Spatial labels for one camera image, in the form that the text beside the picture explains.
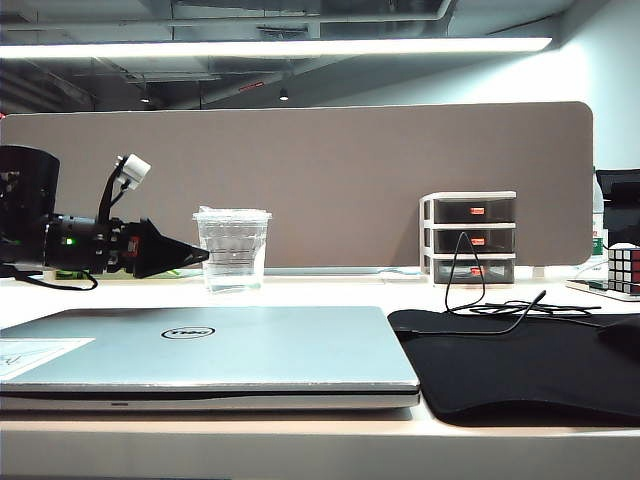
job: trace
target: white desk organizer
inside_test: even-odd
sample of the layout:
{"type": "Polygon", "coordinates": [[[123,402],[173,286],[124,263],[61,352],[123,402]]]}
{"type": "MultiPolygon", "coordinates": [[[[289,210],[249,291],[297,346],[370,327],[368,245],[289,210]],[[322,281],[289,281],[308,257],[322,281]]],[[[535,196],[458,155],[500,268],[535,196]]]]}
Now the white desk organizer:
{"type": "Polygon", "coordinates": [[[460,243],[452,283],[513,283],[516,192],[440,192],[420,199],[420,270],[433,283],[448,283],[456,244],[460,243]]]}

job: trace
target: black fabric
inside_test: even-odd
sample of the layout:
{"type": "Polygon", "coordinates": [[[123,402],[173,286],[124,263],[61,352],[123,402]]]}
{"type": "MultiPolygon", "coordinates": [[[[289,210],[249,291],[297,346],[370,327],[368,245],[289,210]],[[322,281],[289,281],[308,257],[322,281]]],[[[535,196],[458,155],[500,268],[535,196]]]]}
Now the black fabric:
{"type": "MultiPolygon", "coordinates": [[[[637,315],[594,315],[610,325],[637,315]]],[[[516,317],[462,317],[424,310],[389,315],[395,329],[501,330],[516,317]]],[[[526,319],[497,337],[420,336],[402,346],[433,414],[462,425],[640,425],[640,344],[601,330],[526,319]]]]}

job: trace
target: ceiling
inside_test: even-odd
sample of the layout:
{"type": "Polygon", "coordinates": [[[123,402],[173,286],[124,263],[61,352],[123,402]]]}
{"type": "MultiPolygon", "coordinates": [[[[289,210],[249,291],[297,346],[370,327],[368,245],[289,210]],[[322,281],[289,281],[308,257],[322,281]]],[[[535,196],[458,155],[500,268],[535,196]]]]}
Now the ceiling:
{"type": "MultiPolygon", "coordinates": [[[[327,40],[509,34],[573,0],[2,0],[2,44],[327,40]]],[[[486,55],[308,59],[4,60],[0,111],[262,108],[322,104],[486,55]],[[283,105],[279,90],[291,100],[283,105]],[[151,102],[142,103],[142,97],[151,102]]]]}

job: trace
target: fluorescent light strip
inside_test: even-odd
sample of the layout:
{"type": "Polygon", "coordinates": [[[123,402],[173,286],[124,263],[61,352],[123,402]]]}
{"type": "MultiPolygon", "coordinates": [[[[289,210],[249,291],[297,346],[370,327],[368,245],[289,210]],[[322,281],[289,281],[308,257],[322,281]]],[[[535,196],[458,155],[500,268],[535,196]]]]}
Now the fluorescent light strip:
{"type": "Polygon", "coordinates": [[[160,42],[0,45],[0,58],[317,57],[402,53],[536,52],[551,38],[421,38],[274,42],[160,42]]]}

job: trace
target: desk surface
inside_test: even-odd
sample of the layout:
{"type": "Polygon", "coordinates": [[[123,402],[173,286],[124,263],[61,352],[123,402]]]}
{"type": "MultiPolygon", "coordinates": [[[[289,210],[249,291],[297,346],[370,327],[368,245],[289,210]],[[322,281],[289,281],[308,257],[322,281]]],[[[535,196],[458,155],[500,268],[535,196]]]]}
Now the desk surface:
{"type": "MultiPolygon", "coordinates": [[[[640,304],[564,287],[519,272],[486,300],[601,305],[623,313],[640,304]]],[[[452,291],[465,303],[478,289],[452,291]]],[[[444,289],[416,277],[267,277],[260,290],[210,294],[201,279],[105,281],[91,292],[54,291],[0,280],[0,326],[68,308],[214,305],[377,305],[443,309],[444,289]]],[[[424,403],[393,412],[198,415],[21,416],[0,422],[0,473],[144,478],[632,478],[640,429],[464,428],[433,418],[424,403]]]]}

